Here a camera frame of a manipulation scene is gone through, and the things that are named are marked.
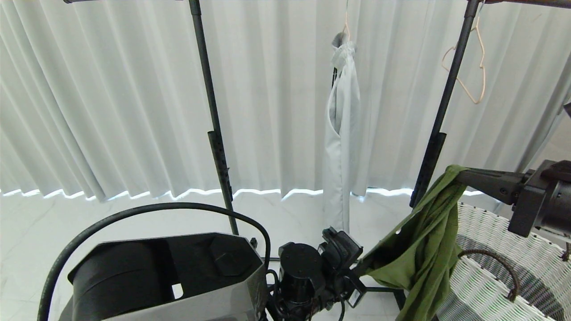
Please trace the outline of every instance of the brown handle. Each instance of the brown handle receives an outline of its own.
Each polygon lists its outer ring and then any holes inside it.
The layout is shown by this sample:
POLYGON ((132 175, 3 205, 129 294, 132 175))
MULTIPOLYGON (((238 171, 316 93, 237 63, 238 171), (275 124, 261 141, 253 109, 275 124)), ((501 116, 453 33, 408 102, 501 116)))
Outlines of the brown handle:
POLYGON ((508 264, 508 262, 499 254, 486 250, 465 250, 460 252, 460 254, 458 254, 458 257, 468 254, 484 254, 487 256, 491 256, 495 258, 498 262, 500 262, 505 267, 506 270, 508 270, 509 274, 512 276, 513 279, 513 289, 508 293, 508 300, 514 302, 516 300, 517 294, 520 292, 520 280, 517 278, 516 272, 508 264))

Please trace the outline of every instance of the white floor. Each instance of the white floor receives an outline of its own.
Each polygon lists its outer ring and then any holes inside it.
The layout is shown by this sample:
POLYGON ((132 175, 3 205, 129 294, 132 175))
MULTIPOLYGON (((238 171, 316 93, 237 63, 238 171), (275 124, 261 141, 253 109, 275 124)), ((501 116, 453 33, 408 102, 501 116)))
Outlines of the white floor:
MULTIPOLYGON (((465 201, 492 210, 496 202, 487 196, 465 196, 465 201)), ((90 224, 130 207, 172 202, 170 196, 130 199, 124 196, 108 202, 86 200, 80 196, 67 199, 56 195, 44 199, 40 195, 21 194, 0 197, 1 210, 1 309, 2 321, 35 320, 38 301, 46 274, 60 250, 77 233, 90 224)), ((203 202, 223 206, 220 194, 190 193, 179 201, 203 202)), ((364 246, 365 252, 391 231, 409 214, 409 196, 369 194, 351 203, 351 235, 364 246)), ((271 236, 272 256, 278 247, 293 241, 317 246, 325 228, 321 195, 293 194, 281 200, 279 194, 241 193, 234 201, 235 210, 260 222, 271 236)), ((263 253, 263 238, 252 227, 239 222, 240 234, 256 237, 263 253)), ((118 222, 89 239, 71 257, 63 275, 97 243, 104 240, 148 238, 197 232, 230 232, 225 216, 209 212, 169 211, 143 214, 118 222)), ((363 278, 370 286, 370 278, 363 278)), ((71 285, 60 278, 52 305, 52 320, 71 296, 71 285)), ((394 320, 399 309, 392 294, 369 293, 355 310, 348 309, 345 320, 394 320)), ((337 320, 340 307, 324 311, 313 320, 337 320)))

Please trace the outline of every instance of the white laundry basket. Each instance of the white laundry basket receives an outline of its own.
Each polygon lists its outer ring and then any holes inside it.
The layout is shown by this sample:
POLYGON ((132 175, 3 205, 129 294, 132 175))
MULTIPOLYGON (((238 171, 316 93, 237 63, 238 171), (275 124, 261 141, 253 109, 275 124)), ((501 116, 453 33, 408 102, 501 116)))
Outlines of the white laundry basket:
POLYGON ((463 256, 437 312, 440 321, 571 320, 571 262, 561 259, 561 247, 534 233, 513 234, 507 219, 463 203, 458 220, 458 245, 499 255, 519 279, 519 289, 507 298, 516 282, 496 258, 463 256))

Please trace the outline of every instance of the gray stripe on basket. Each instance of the gray stripe on basket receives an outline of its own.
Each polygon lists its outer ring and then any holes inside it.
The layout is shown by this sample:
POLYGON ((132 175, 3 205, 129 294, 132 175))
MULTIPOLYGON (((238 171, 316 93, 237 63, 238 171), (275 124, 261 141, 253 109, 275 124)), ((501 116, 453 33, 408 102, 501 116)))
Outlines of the gray stripe on basket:
POLYGON ((454 291, 450 291, 444 302, 436 312, 438 319, 443 320, 470 320, 485 321, 469 305, 464 303, 454 291))
MULTIPOLYGON (((456 242, 463 250, 479 249, 494 252, 493 248, 468 238, 465 235, 456 235, 456 242)), ((498 280, 502 281, 508 288, 513 288, 512 277, 500 262, 486 255, 470 254, 468 257, 478 262, 483 268, 495 275, 498 280)), ((546 316, 550 316, 557 321, 564 321, 565 311, 563 306, 557 301, 551 292, 551 289, 525 267, 517 264, 517 262, 509 258, 505 259, 508 264, 513 267, 517 276, 520 278, 520 296, 543 312, 546 316)))

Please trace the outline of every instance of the green garment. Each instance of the green garment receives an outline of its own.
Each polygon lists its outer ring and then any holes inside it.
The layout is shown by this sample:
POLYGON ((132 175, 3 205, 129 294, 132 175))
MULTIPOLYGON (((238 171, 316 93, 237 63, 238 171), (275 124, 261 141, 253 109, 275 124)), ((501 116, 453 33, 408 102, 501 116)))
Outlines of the green garment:
POLYGON ((361 261, 365 274, 383 286, 409 291, 397 321, 431 320, 450 291, 460 253, 457 202, 466 189, 454 179, 466 169, 448 166, 412 213, 361 261))

